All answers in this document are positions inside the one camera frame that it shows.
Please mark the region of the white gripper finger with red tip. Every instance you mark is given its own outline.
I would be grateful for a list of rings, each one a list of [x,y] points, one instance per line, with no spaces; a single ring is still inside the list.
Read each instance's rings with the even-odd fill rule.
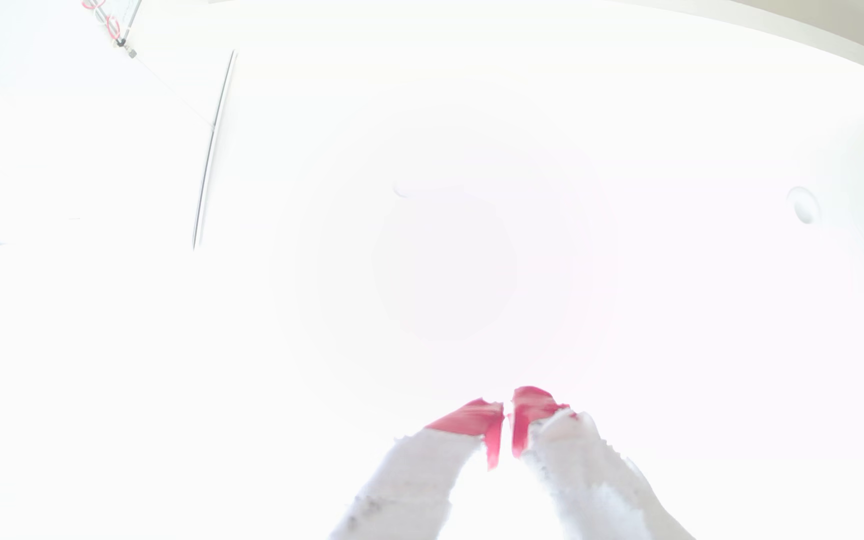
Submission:
[[[591,414],[535,386],[516,388],[511,404],[512,454],[549,497],[565,539],[693,539]]]
[[[358,490],[330,539],[437,539],[451,492],[479,452],[498,467],[504,404],[471,400],[398,439]]]

